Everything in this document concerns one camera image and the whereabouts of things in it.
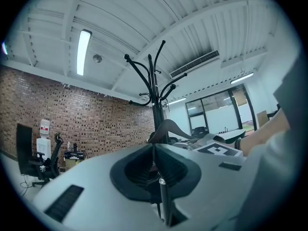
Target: black slot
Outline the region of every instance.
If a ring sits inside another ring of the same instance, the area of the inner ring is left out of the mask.
[[[45,211],[45,214],[58,222],[62,222],[83,190],[83,187],[71,185],[56,199],[56,201],[52,203],[52,205]]]

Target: fluorescent ceiling light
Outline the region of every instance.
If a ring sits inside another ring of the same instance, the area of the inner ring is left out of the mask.
[[[174,102],[170,102],[169,105],[171,105],[171,104],[173,104],[173,103],[181,102],[181,101],[183,101],[183,100],[185,100],[185,99],[186,99],[186,98],[182,98],[182,99],[176,100],[176,101],[174,101]]]
[[[245,75],[245,76],[240,77],[240,78],[238,78],[238,79],[236,79],[236,80],[233,80],[233,81],[231,81],[231,84],[234,84],[234,83],[239,82],[239,81],[241,81],[241,80],[243,80],[243,79],[246,79],[246,78],[248,78],[248,77],[251,77],[253,74],[254,74],[254,73],[251,73],[251,74],[249,74],[249,75]]]
[[[3,50],[3,53],[4,54],[8,54],[8,51],[6,50],[6,46],[5,46],[5,43],[4,42],[2,42],[2,50]]]
[[[83,29],[79,35],[78,49],[77,49],[77,74],[83,75],[85,67],[85,60],[87,55],[87,49],[92,32]]]

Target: desk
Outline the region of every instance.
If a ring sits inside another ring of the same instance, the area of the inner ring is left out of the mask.
[[[226,141],[227,144],[231,144],[234,141],[236,141],[239,137],[244,138],[245,132],[246,132],[245,129],[237,129],[234,131],[220,133],[217,135],[223,137],[223,139]]]

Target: black vent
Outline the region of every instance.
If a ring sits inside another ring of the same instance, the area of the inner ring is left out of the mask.
[[[45,213],[56,221],[62,222],[83,190],[83,187],[71,185],[59,198],[56,199],[55,202],[52,203]]]
[[[183,67],[180,67],[178,70],[172,72],[170,75],[171,75],[172,77],[175,77],[175,76],[177,76],[177,75],[180,75],[181,73],[184,73],[184,72],[186,72],[187,70],[189,70],[189,69],[191,69],[191,68],[193,68],[193,67],[195,67],[195,66],[197,66],[197,65],[199,65],[199,64],[201,64],[201,63],[204,63],[204,62],[206,62],[206,61],[208,61],[208,60],[210,60],[210,59],[212,59],[212,58],[214,58],[214,57],[216,57],[216,56],[219,56],[218,51],[213,51],[213,52],[211,52],[211,53],[209,53],[209,54],[206,54],[206,55],[204,55],[204,56],[202,56],[202,57],[200,57],[200,58],[198,58],[198,59],[192,61],[192,62],[189,63],[189,64],[186,64],[186,65],[183,66]]]

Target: cable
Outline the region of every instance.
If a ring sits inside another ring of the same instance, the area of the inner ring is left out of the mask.
[[[27,183],[26,178],[25,178],[25,174],[23,174],[22,176],[24,176],[24,182],[21,182],[19,185],[20,185],[23,189],[22,189],[22,191],[21,191],[18,195],[20,195],[20,194],[24,191],[24,189],[25,189],[26,191],[23,193],[23,195],[22,195],[22,197],[23,197],[23,196],[25,195],[25,193],[27,192],[28,188],[30,188],[30,187],[32,187],[32,186],[29,186],[29,184]]]

